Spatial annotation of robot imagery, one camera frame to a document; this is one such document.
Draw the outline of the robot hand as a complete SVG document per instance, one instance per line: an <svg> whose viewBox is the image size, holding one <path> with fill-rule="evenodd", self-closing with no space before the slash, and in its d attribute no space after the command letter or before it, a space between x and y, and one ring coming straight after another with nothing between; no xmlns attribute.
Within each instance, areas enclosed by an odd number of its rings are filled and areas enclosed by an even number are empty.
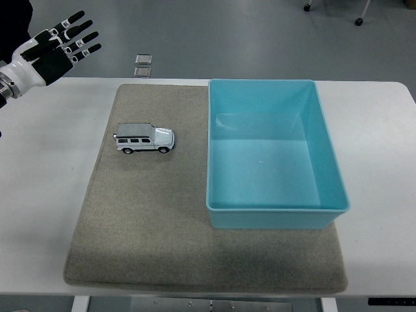
<svg viewBox="0 0 416 312"><path fill-rule="evenodd" d="M86 45L98 37L94 31L80 37L92 20L75 23L85 15L78 11L50 29L45 29L20 45L9 64L1 67L1 93L18 98L36 86L49 86L72 68L101 49L101 44Z"/></svg>

